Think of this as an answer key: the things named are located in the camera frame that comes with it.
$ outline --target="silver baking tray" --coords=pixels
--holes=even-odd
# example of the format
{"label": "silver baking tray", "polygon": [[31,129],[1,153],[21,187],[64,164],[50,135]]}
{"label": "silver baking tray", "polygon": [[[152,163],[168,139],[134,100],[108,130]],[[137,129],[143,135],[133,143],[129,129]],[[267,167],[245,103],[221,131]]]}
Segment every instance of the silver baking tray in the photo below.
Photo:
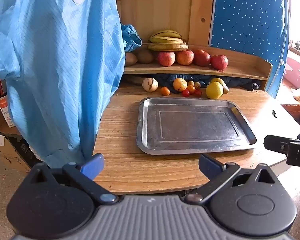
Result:
{"label": "silver baking tray", "polygon": [[145,98],[137,144],[151,155],[225,152],[255,148],[257,138],[236,104],[197,98]]}

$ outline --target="wooden cabinet door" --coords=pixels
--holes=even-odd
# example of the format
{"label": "wooden cabinet door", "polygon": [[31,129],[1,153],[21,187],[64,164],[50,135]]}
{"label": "wooden cabinet door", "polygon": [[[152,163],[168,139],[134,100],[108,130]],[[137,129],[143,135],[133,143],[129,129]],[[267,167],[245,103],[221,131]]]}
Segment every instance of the wooden cabinet door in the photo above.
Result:
{"label": "wooden cabinet door", "polygon": [[190,45],[208,46],[212,7],[213,0],[121,0],[121,21],[132,24],[143,43],[171,29]]}

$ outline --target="wooden desk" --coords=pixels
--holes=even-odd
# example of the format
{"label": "wooden desk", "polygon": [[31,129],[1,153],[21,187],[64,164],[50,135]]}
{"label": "wooden desk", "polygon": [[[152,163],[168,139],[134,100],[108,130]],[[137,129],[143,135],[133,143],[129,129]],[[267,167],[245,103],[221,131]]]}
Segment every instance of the wooden desk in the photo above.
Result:
{"label": "wooden desk", "polygon": [[[105,189],[116,194],[149,194],[196,188],[209,181],[198,168],[199,155],[153,156],[138,148],[139,103],[143,98],[159,96],[160,89],[148,93],[136,85],[122,85],[112,96],[102,115],[94,148],[94,153],[102,153],[105,158],[105,168],[95,178]],[[236,162],[243,168],[255,168],[258,163],[274,165],[286,159],[263,146],[268,134],[296,138],[300,133],[300,126],[277,101],[264,91],[240,88],[231,88],[222,99],[233,101],[242,110],[257,137],[257,147],[213,157],[223,163]]]}

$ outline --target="blue polka dot curtain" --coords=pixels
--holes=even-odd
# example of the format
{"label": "blue polka dot curtain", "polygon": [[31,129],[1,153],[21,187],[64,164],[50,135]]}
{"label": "blue polka dot curtain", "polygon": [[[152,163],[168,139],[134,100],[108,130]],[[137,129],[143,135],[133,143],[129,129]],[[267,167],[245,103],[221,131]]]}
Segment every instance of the blue polka dot curtain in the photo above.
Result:
{"label": "blue polka dot curtain", "polygon": [[276,97],[288,52],[287,0],[215,0],[210,45],[259,56],[273,68],[266,91]]}

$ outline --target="metal bolt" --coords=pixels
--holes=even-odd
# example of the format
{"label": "metal bolt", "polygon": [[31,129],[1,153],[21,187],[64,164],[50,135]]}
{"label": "metal bolt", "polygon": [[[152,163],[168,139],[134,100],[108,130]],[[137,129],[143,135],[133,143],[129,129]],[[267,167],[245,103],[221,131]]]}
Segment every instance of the metal bolt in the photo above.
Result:
{"label": "metal bolt", "polygon": [[103,202],[113,202],[117,199],[117,197],[115,195],[112,195],[112,194],[102,194],[100,196],[100,199],[103,201]]}
{"label": "metal bolt", "polygon": [[199,194],[187,194],[185,200],[189,204],[191,203],[197,204],[203,200],[203,197]]}

